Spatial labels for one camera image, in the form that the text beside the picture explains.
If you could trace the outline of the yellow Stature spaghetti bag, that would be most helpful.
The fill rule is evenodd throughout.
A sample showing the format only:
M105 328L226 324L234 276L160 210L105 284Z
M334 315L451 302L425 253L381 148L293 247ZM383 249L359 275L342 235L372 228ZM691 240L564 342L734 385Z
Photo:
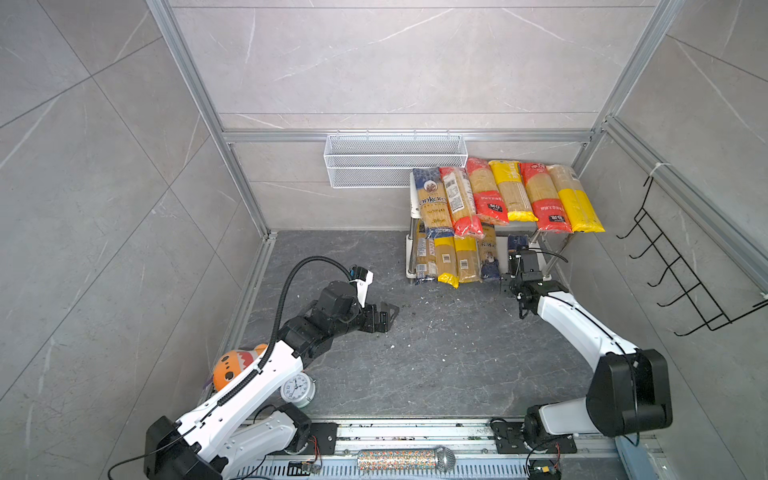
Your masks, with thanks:
M520 173L520 163L491 160L489 166L505 203L509 222L537 222Z

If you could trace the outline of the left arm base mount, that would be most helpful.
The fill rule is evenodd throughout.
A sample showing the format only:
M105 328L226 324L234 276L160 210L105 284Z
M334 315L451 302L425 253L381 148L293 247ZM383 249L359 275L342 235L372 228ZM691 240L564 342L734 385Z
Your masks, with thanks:
M339 425L333 422L312 423L300 426L284 449L288 454L314 455L315 449L322 456L335 453Z

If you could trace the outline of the blue yellow Ankara spaghetti bag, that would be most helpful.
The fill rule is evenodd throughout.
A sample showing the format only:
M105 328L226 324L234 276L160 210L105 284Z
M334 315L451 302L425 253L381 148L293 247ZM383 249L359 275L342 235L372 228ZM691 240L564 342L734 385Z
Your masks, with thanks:
M447 194L438 168L412 170L421 220L428 238L454 235Z

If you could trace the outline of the red white label spaghetti bag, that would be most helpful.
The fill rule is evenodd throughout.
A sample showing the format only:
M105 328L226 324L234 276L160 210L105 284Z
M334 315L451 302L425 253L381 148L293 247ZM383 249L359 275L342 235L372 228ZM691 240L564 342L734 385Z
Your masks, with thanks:
M482 239L483 227L466 171L459 167L441 167L440 174L447 195L454 235Z

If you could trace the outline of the red horizontal spaghetti bag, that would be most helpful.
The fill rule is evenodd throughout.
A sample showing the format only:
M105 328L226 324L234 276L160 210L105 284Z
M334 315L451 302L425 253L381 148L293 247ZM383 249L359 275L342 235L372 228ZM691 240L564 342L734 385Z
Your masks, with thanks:
M545 165L522 163L520 171L523 184L541 231L572 233L564 205Z

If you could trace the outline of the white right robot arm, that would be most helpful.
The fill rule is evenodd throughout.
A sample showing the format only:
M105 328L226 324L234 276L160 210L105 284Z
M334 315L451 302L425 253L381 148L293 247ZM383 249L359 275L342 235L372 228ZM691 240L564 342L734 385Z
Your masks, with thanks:
M605 437L639 436L673 423L666 358L641 349L599 321L555 280L541 272L540 249L508 250L509 291L519 316L537 315L555 328L582 355L593 375L585 396L530 407L523 438L533 450L574 434Z

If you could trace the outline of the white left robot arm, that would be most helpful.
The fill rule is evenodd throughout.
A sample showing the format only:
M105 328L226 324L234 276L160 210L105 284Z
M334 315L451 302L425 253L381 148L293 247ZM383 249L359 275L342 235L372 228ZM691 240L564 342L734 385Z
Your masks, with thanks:
M320 262L342 271L343 280L330 282L297 316L284 320L293 280L316 260L307 257L288 274L266 350L196 408L177 420L162 416L147 429L145 451L136 458L145 478L246 479L255 472L252 462L307 447L312 422L296 404L287 400L265 418L258 409L328 352L336 338L357 331L386 333L399 314L393 304L368 302L372 271L322 256Z

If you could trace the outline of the blue Barilla spaghetti box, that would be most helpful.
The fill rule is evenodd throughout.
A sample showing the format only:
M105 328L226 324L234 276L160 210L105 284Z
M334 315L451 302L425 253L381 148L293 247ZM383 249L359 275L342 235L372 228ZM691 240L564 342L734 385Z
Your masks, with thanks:
M510 235L507 237L507 252L510 256L521 254L529 249L529 238L527 235Z

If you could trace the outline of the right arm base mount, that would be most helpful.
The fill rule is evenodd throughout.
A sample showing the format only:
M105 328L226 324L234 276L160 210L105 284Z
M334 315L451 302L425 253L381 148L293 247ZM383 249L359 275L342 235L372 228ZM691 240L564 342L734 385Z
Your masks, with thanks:
M572 435L547 433L535 420L512 421L493 418L489 427L499 454L547 453L575 454Z

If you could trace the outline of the blue clear spaghetti bag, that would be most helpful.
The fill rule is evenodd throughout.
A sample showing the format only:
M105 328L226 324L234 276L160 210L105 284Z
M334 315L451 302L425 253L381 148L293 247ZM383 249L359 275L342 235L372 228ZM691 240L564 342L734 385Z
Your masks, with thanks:
M483 282L496 281L501 278L497 255L497 238L493 225L482 224L483 238L478 241L480 259L480 275Z

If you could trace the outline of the red end long spaghetti bag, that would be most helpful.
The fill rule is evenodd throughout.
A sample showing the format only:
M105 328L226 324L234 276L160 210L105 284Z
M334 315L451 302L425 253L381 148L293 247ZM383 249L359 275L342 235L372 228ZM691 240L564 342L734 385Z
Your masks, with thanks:
M488 162L472 157L467 160L465 168L480 220L493 225L506 225L508 211Z

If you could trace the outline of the yellow end spaghetti bag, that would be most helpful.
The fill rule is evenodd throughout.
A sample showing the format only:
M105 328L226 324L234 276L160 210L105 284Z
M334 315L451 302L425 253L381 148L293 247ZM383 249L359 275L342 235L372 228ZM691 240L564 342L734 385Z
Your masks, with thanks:
M481 281L477 240L473 237L454 237L457 274L460 283Z
M434 240L437 280L453 288L459 287L457 257L453 236Z

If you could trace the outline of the yellow clear spaghetti bag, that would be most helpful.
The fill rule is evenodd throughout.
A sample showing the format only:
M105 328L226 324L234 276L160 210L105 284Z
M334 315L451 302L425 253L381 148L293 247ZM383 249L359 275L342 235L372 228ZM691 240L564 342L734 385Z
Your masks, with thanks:
M576 172L566 165L550 165L548 173L574 232L605 231Z

